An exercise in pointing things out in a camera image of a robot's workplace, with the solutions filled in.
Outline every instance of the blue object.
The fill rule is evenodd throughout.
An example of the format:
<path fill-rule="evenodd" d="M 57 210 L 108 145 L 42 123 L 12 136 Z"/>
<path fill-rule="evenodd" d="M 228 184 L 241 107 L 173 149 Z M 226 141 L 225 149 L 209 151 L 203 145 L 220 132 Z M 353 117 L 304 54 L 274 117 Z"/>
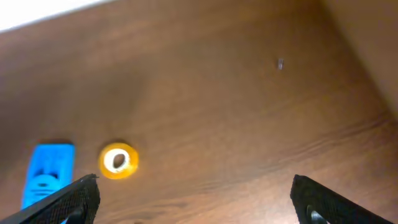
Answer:
<path fill-rule="evenodd" d="M 75 147 L 72 144 L 39 144 L 27 171 L 24 209 L 72 182 Z"/>

